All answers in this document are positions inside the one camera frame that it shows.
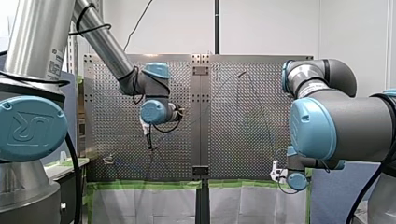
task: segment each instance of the vertical metal pole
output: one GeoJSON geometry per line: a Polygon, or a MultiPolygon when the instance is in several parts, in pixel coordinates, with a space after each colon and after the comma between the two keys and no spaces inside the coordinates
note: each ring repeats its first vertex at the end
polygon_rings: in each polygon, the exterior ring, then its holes
{"type": "Polygon", "coordinates": [[[220,0],[215,0],[215,54],[220,54],[220,0]]]}

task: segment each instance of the metal frame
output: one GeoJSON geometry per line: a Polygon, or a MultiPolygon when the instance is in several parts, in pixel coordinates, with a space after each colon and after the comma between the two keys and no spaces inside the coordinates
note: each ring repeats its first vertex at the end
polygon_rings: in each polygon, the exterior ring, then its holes
{"type": "MultiPolygon", "coordinates": [[[[215,95],[213,81],[214,75],[217,70],[214,68],[219,63],[276,63],[278,69],[281,62],[286,60],[309,60],[310,56],[233,56],[233,55],[206,55],[206,54],[192,54],[192,55],[129,55],[131,62],[138,63],[150,63],[150,62],[185,62],[190,67],[189,74],[186,76],[190,77],[190,90],[188,101],[190,102],[190,111],[187,112],[187,119],[190,123],[190,143],[191,143],[191,178],[177,178],[179,180],[202,180],[203,185],[201,189],[197,190],[196,198],[196,223],[209,223],[210,222],[210,208],[209,208],[209,187],[208,179],[216,178],[218,176],[211,175],[210,165],[210,141],[211,141],[211,125],[214,125],[214,120],[211,118],[212,115],[212,103],[214,102],[215,95]]],[[[86,106],[86,148],[90,152],[94,152],[95,143],[93,141],[93,122],[92,117],[92,103],[95,99],[94,96],[94,73],[96,72],[93,64],[101,62],[100,59],[95,55],[85,56],[85,106],[86,106]]],[[[238,90],[244,90],[243,85],[237,84],[238,90]]],[[[285,97],[285,105],[290,102],[285,97]]],[[[98,170],[91,170],[93,175],[98,175],[95,172],[98,170]]],[[[251,178],[251,179],[268,179],[268,174],[262,174],[260,176],[222,176],[221,178],[251,178]]],[[[160,180],[169,181],[175,180],[172,176],[161,178],[160,180]]]]}

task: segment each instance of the wire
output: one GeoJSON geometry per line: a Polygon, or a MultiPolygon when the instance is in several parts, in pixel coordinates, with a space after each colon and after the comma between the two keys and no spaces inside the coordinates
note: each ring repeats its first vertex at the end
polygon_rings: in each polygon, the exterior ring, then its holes
{"type": "Polygon", "coordinates": [[[148,126],[148,134],[147,134],[147,139],[148,139],[148,149],[152,150],[152,140],[151,140],[151,124],[148,126]]]}
{"type": "Polygon", "coordinates": [[[280,185],[280,178],[285,178],[286,179],[285,176],[281,176],[284,170],[285,170],[285,168],[283,168],[280,171],[279,176],[277,177],[277,186],[279,187],[279,189],[285,194],[296,194],[296,193],[300,192],[299,190],[296,190],[295,192],[287,192],[287,191],[282,189],[282,186],[280,185]]]}
{"type": "Polygon", "coordinates": [[[323,160],[320,160],[320,162],[323,164],[323,166],[325,168],[324,170],[326,171],[326,173],[329,174],[330,173],[330,169],[329,169],[329,166],[327,165],[327,163],[324,162],[323,160]]]}
{"type": "Polygon", "coordinates": [[[278,153],[280,150],[287,150],[287,149],[285,149],[285,148],[279,148],[279,149],[276,150],[276,152],[275,152],[275,160],[277,160],[277,161],[280,161],[280,159],[277,157],[277,153],[278,153]]]}
{"type": "Polygon", "coordinates": [[[70,151],[70,157],[72,158],[74,174],[76,178],[76,211],[74,223],[79,223],[81,217],[81,205],[82,205],[82,186],[81,186],[81,171],[79,170],[78,157],[76,150],[73,146],[72,139],[69,133],[66,135],[66,144],[70,151]]]}
{"type": "MultiPolygon", "coordinates": [[[[206,107],[206,109],[204,110],[204,112],[201,113],[200,117],[198,117],[198,119],[195,119],[195,120],[193,120],[192,122],[188,123],[187,125],[185,125],[185,126],[179,128],[179,130],[184,130],[185,128],[190,127],[192,124],[194,124],[195,122],[197,122],[198,120],[200,120],[201,117],[202,117],[202,115],[205,114],[205,113],[208,111],[209,107],[211,106],[211,104],[212,104],[212,102],[213,102],[213,99],[215,99],[215,98],[219,95],[219,93],[220,93],[220,91],[222,90],[222,88],[225,86],[225,84],[228,83],[228,81],[230,81],[230,79],[231,79],[232,77],[237,77],[237,76],[236,76],[235,74],[232,74],[232,75],[228,76],[227,79],[226,79],[223,83],[221,83],[221,85],[219,86],[218,90],[215,92],[215,94],[213,94],[212,100],[211,100],[210,104],[206,107]]],[[[157,139],[157,143],[158,143],[158,142],[161,142],[164,138],[166,138],[167,136],[169,136],[170,134],[173,134],[173,133],[175,133],[175,132],[171,132],[171,133],[164,134],[162,137],[160,137],[160,138],[157,139]]]]}
{"type": "Polygon", "coordinates": [[[19,81],[19,82],[34,82],[34,83],[42,83],[42,84],[57,84],[59,87],[66,86],[70,84],[69,81],[67,80],[58,80],[58,81],[51,81],[51,80],[45,80],[45,79],[36,79],[36,78],[30,78],[30,77],[20,77],[14,74],[7,73],[5,71],[0,71],[0,75],[8,77],[9,79],[19,81]]]}
{"type": "Polygon", "coordinates": [[[144,94],[142,94],[142,97],[140,97],[140,99],[138,101],[136,101],[135,97],[136,97],[136,87],[137,87],[137,83],[138,83],[138,76],[139,76],[139,67],[134,66],[134,70],[136,71],[136,73],[134,74],[134,79],[132,80],[133,85],[134,85],[134,91],[132,93],[132,97],[134,99],[134,104],[138,105],[140,104],[140,102],[142,102],[143,98],[145,97],[144,94]]]}
{"type": "Polygon", "coordinates": [[[83,34],[86,34],[86,33],[89,33],[89,32],[95,31],[95,30],[99,30],[99,29],[104,28],[104,27],[107,27],[107,29],[110,30],[111,29],[111,24],[106,23],[106,24],[103,24],[103,25],[100,25],[100,26],[93,27],[93,28],[88,29],[88,30],[77,31],[77,32],[74,32],[74,33],[69,33],[69,35],[83,35],[83,34]]]}
{"type": "Polygon", "coordinates": [[[131,41],[131,36],[132,36],[132,35],[134,34],[134,32],[136,31],[137,26],[139,26],[139,23],[142,21],[143,17],[145,16],[146,11],[148,10],[149,5],[151,5],[151,2],[152,2],[152,1],[153,1],[153,0],[150,0],[150,1],[148,2],[148,4],[146,5],[145,10],[143,11],[142,15],[140,16],[139,20],[137,21],[136,26],[134,27],[134,29],[132,30],[132,32],[129,34],[129,36],[128,36],[128,41],[126,42],[126,45],[125,45],[125,47],[124,47],[124,51],[126,50],[126,48],[128,48],[129,42],[131,41]]]}
{"type": "Polygon", "coordinates": [[[155,128],[155,130],[157,130],[157,131],[160,132],[160,133],[171,133],[172,131],[174,131],[174,130],[178,127],[178,125],[180,124],[180,122],[181,122],[181,119],[177,122],[177,124],[175,125],[175,127],[171,128],[170,130],[166,130],[166,131],[159,129],[155,124],[152,125],[152,126],[155,128]]]}
{"type": "Polygon", "coordinates": [[[265,126],[265,129],[266,129],[266,131],[267,131],[268,137],[270,138],[270,146],[271,146],[271,149],[272,149],[272,151],[274,152],[273,137],[272,137],[272,135],[271,135],[271,130],[270,130],[270,127],[269,127],[269,125],[268,125],[267,118],[265,117],[265,115],[266,115],[265,109],[262,107],[262,101],[260,100],[259,94],[256,92],[256,89],[255,89],[254,86],[253,86],[253,81],[251,80],[250,74],[247,74],[247,77],[248,77],[248,80],[249,80],[249,83],[250,83],[250,88],[253,90],[253,93],[255,94],[256,99],[259,101],[258,103],[259,103],[260,111],[261,111],[261,113],[262,113],[262,118],[263,118],[263,121],[264,121],[264,126],[265,126]]]}

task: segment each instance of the perforated metal panel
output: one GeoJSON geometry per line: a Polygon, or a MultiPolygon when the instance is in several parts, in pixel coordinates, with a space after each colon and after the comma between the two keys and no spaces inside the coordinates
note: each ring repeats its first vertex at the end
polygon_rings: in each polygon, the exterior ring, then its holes
{"type": "MultiPolygon", "coordinates": [[[[250,60],[212,58],[210,178],[269,179],[275,151],[290,145],[291,100],[281,90],[285,58],[250,60]]],[[[284,165],[286,152],[278,154],[284,165]]]]}
{"type": "MultiPolygon", "coordinates": [[[[92,85],[92,93],[86,104],[87,116],[92,116],[91,128],[93,158],[89,169],[89,179],[101,181],[108,179],[191,179],[190,151],[190,73],[191,63],[183,58],[162,57],[148,58],[131,56],[131,62],[143,68],[148,62],[163,62],[169,65],[171,74],[170,102],[186,108],[186,115],[180,123],[180,129],[171,134],[154,132],[152,139],[155,146],[150,152],[146,137],[139,122],[140,105],[134,105],[130,96],[119,93],[117,80],[110,74],[100,59],[91,56],[86,62],[91,73],[87,85],[92,85]],[[105,164],[103,158],[114,155],[114,164],[105,164]]],[[[161,125],[164,130],[172,128],[175,123],[161,125]]]]}
{"type": "MultiPolygon", "coordinates": [[[[140,106],[119,93],[117,81],[100,59],[87,56],[89,180],[193,179],[193,165],[208,165],[209,178],[269,178],[275,151],[290,144],[291,100],[281,90],[282,64],[305,56],[211,55],[201,62],[192,55],[130,59],[140,68],[149,62],[168,63],[170,101],[184,106],[186,115],[176,131],[154,131],[159,149],[151,155],[138,119],[140,106]],[[192,72],[194,66],[208,66],[210,72],[198,76],[192,72]],[[106,165],[103,158],[110,154],[115,162],[106,165]]],[[[285,155],[279,153],[283,162],[285,155]]]]}

